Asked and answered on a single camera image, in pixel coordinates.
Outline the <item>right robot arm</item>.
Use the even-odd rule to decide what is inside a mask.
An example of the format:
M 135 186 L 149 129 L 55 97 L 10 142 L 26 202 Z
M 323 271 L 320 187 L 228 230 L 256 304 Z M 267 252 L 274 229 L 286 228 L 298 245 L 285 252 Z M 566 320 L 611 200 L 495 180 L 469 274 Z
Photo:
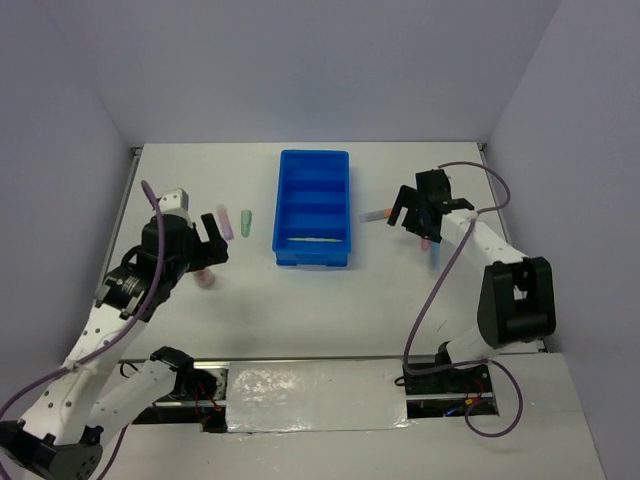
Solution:
M 457 391 L 470 377 L 469 368 L 488 363 L 514 343 L 537 341 L 556 330 L 553 273 L 550 262 L 511 246 L 482 217 L 505 208 L 504 203 L 482 208 L 452 194 L 443 167 L 420 172 L 413 186 L 400 187 L 387 220 L 429 241 L 453 245 L 454 251 L 414 321 L 403 351 L 403 370 L 412 376 L 435 373 L 436 383 Z M 482 275 L 476 320 L 462 335 L 444 342 L 435 364 L 411 366 L 414 339 L 427 311 L 456 261 L 464 257 Z

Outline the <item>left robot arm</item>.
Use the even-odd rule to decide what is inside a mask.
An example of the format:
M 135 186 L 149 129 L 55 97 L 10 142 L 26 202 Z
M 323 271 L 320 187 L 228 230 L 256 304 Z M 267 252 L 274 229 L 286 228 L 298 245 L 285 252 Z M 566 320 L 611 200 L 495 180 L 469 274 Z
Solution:
M 214 216 L 201 219 L 207 240 L 187 217 L 151 218 L 140 244 L 106 274 L 80 338 L 60 369 L 41 381 L 42 395 L 20 419 L 1 422 L 1 449 L 13 462 L 42 479 L 88 479 L 105 444 L 155 401 L 213 396 L 216 379 L 168 346 L 154 351 L 124 384 L 100 394 L 182 276 L 227 261 Z

